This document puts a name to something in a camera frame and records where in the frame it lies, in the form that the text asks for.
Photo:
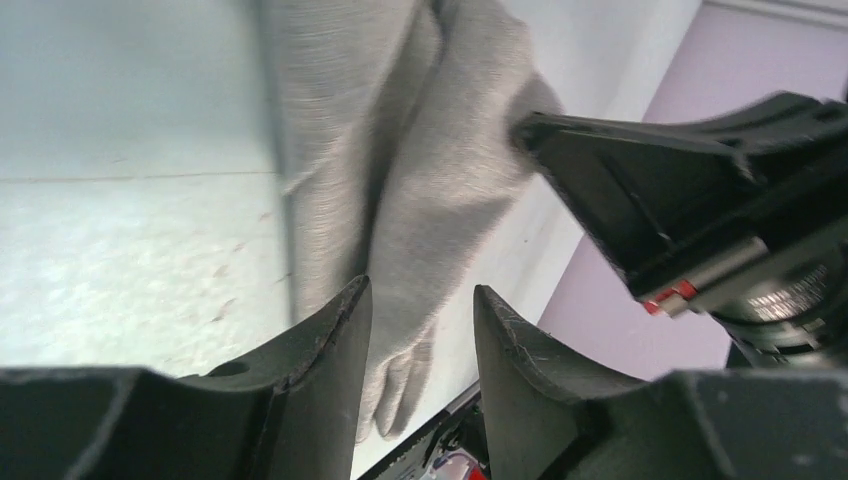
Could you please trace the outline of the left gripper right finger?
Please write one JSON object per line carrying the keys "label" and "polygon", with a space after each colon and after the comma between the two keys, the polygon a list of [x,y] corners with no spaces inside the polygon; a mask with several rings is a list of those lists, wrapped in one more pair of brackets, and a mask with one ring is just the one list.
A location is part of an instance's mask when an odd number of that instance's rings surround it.
{"label": "left gripper right finger", "polygon": [[843,369],[675,371],[642,381],[474,290],[496,479],[843,479]]}

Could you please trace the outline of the grey cloth napkin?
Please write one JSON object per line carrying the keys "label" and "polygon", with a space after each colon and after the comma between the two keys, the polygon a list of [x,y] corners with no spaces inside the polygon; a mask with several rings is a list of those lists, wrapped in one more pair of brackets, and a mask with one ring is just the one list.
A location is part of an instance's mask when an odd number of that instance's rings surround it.
{"label": "grey cloth napkin", "polygon": [[262,1],[299,318],[358,275],[373,323],[357,427],[398,437],[439,315],[531,178],[513,125],[558,111],[499,1]]}

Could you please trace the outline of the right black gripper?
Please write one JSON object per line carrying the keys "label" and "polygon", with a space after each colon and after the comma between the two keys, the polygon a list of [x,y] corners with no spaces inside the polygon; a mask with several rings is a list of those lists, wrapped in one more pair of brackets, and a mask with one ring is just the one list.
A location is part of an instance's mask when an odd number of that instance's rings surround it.
{"label": "right black gripper", "polygon": [[653,314],[753,365],[847,364],[847,106],[778,92],[704,120],[533,113],[512,135]]}

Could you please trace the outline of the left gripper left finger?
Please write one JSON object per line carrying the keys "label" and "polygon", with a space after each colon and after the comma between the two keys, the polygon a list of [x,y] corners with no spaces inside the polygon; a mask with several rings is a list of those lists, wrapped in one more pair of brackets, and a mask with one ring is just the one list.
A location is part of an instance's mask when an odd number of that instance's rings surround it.
{"label": "left gripper left finger", "polygon": [[203,376],[5,369],[5,479],[346,479],[372,325],[360,276]]}

